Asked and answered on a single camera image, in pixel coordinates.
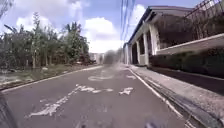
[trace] building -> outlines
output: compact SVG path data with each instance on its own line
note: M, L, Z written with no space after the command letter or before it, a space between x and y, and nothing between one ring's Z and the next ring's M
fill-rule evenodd
M194 8L149 6L124 44L126 64L149 65L149 56L224 45L224 0Z

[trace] roof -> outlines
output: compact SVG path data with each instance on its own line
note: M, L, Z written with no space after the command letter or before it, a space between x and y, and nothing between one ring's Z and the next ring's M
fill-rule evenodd
M137 31L139 30L139 28L142 26L143 21L145 21L147 19L147 17L150 15L149 20L151 20L156 13L163 13L163 14L168 14L168 11L173 10L173 12L169 12L169 14L173 14L173 15L179 15L179 16L184 16L186 14L186 12L189 12L192 10L192 8L186 8L186 7L177 7L177 6L148 6L148 8L146 9L145 13L143 14L143 16L141 17L140 21L138 22L138 25L136 26L131 38L128 41L128 44L130 44L131 40L134 38L134 35L137 33ZM183 14L178 14L175 13L176 11L182 11Z

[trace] sidewalk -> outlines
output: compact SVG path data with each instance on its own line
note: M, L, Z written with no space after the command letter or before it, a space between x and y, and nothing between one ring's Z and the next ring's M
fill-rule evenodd
M190 101L194 105L202 108L209 114L220 119L224 124L224 96L194 86L192 84L153 72L146 69L145 67L136 67L131 65L130 69L132 69L141 77L144 77L145 80L157 83L157 86L159 85L159 88L166 90L167 94L171 94L170 92L172 92L174 94L173 96L179 97L179 99L181 100L186 99L186 101ZM183 104L188 108L191 107L191 105L189 104Z

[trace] roadside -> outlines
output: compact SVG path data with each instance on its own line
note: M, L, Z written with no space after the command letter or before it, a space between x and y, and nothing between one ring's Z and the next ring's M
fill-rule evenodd
M7 74L0 74L0 90L5 90L13 87L17 87L23 84L47 79L50 77L67 74L69 72L81 70L87 67L93 67L96 65L54 65L35 70L22 70L15 71Z
M222 78L157 67L150 67L149 70L224 95L224 79Z
M147 70L146 68L135 66L130 66L130 68L150 83L157 91L176 102L180 107L186 109L191 116L194 116L201 123L210 125L211 127L217 127L221 124L219 120L222 123L224 122L223 96Z

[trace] white column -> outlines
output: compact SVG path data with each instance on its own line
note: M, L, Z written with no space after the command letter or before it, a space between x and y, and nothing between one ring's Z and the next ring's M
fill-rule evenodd
M145 65L149 65L149 49L148 49L148 41L147 41L147 33L143 33L144 39L144 49L145 49Z
M149 24L149 30L151 35L151 44L152 44L152 55L156 55L159 47L159 32L154 24Z
M137 44L138 64L140 64L140 44L139 44L139 41L136 41L136 44Z
M125 46L125 64L129 64L129 47L128 44Z

